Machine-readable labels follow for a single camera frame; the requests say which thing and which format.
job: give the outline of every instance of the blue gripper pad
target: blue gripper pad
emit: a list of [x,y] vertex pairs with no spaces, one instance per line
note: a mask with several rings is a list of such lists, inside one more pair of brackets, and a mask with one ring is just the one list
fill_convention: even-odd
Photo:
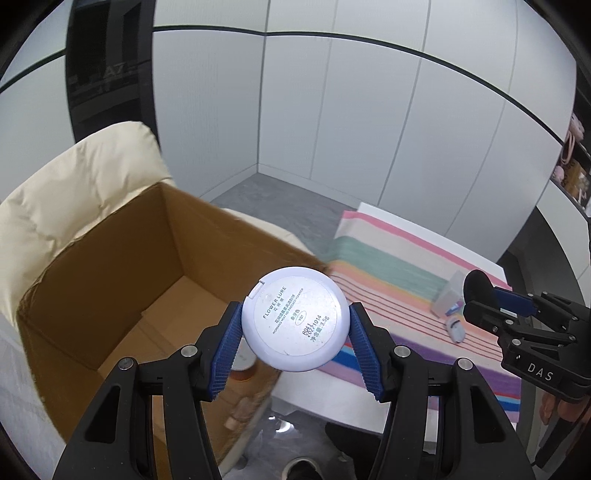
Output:
[[522,297],[517,293],[498,287],[495,287],[494,290],[500,308],[509,310],[522,317],[529,317],[530,315],[535,316],[535,314],[538,313],[538,309],[529,297]]
[[363,375],[365,388],[368,392],[373,393],[376,400],[379,401],[384,394],[381,364],[374,352],[363,323],[352,305],[349,306],[349,312],[351,316],[349,339],[351,340],[351,345],[353,345],[353,351],[355,352],[359,369]]
[[213,400],[226,387],[234,357],[242,339],[242,303],[236,307],[228,328],[220,341],[212,359],[208,393]]

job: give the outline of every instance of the white wall panel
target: white wall panel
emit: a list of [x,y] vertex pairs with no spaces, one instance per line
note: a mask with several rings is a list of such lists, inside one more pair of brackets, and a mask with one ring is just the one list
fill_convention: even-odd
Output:
[[330,42],[326,37],[267,38],[260,163],[310,177]]
[[587,220],[551,181],[544,189],[537,207],[554,232],[573,269],[574,276],[579,278],[589,266]]
[[482,171],[446,237],[498,260],[536,206],[559,151],[546,130],[506,102]]
[[335,32],[422,50],[428,6],[428,0],[339,0]]
[[72,145],[60,57],[0,93],[0,200]]
[[591,268],[587,267],[579,277],[579,288],[585,300],[585,306],[591,306]]
[[312,180],[377,203],[417,68],[416,56],[333,40]]
[[423,60],[379,206],[445,235],[484,161],[503,101],[480,83]]
[[156,0],[154,26],[218,25],[265,31],[268,0]]
[[64,0],[31,32],[10,62],[0,87],[34,63],[66,48],[66,33],[72,0]]
[[573,111],[576,62],[558,34],[531,7],[518,7],[515,71],[509,94],[564,138]]
[[485,79],[504,92],[509,89],[516,40],[515,0],[431,3],[425,52]]
[[206,194],[256,164],[263,38],[225,31],[154,34],[154,102],[177,185]]
[[337,0],[270,0],[267,31],[331,32]]

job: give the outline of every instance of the small bottle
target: small bottle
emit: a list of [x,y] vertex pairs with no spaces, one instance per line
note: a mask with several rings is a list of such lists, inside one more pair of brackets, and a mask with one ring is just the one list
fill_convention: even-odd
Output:
[[224,423],[224,426],[233,432],[238,430],[240,425],[243,425],[250,420],[255,410],[256,404],[250,397],[241,398],[238,405],[236,405],[230,412],[230,416],[226,420],[226,423]]
[[234,357],[234,363],[230,370],[230,378],[239,382],[244,382],[254,376],[256,373],[256,355],[248,346],[246,339],[242,337],[238,351]]

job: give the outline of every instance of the teal stripe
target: teal stripe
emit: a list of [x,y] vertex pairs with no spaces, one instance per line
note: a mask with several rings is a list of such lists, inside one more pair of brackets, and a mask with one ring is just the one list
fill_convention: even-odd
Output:
[[327,257],[327,262],[345,261],[373,277],[428,301],[435,301],[447,283],[447,280],[431,272],[349,236],[335,238]]

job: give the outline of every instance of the metal screw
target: metal screw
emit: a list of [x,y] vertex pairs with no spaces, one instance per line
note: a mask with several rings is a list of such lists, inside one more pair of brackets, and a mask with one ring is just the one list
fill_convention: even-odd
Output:
[[181,348],[182,356],[193,356],[197,353],[197,347],[194,345],[185,345]]
[[410,348],[408,348],[407,346],[404,346],[404,345],[398,345],[394,349],[394,353],[401,358],[406,358],[410,355]]
[[122,358],[119,360],[117,364],[120,370],[129,370],[132,366],[134,366],[134,359],[133,358]]
[[467,358],[460,358],[457,361],[457,366],[459,366],[462,370],[472,370],[474,364]]

